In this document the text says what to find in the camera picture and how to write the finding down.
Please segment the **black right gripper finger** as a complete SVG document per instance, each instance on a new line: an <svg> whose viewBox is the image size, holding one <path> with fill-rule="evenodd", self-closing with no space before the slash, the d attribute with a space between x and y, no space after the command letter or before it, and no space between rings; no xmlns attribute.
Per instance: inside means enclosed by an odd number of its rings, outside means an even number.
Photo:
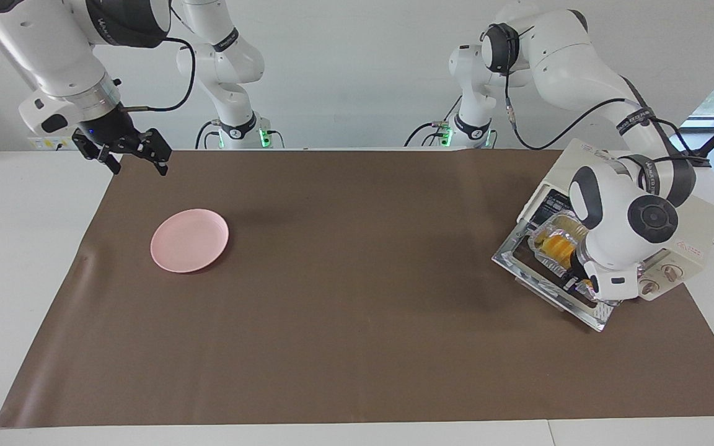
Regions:
<svg viewBox="0 0 714 446"><path fill-rule="evenodd" d="M94 142L87 138L72 138L72 141L85 160L94 160L105 165L113 175L118 175L121 172L120 162L110 154L108 147L99 149Z"/></svg>
<svg viewBox="0 0 714 446"><path fill-rule="evenodd" d="M158 129L150 129L139 134L139 158L147 160L161 176L167 175L167 162L172 154L170 145Z"/></svg>

